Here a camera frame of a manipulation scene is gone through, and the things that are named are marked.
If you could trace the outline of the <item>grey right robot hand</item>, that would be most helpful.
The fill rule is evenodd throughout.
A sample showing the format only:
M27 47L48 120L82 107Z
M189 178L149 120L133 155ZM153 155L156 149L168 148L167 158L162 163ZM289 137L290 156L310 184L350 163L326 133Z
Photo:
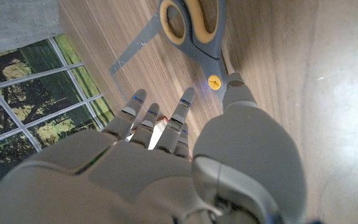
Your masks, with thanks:
M138 90L102 130L80 131L0 181L0 223L301 223L306 183L290 135L257 106L238 73L223 113L188 147L183 94L154 149L158 105L134 134Z

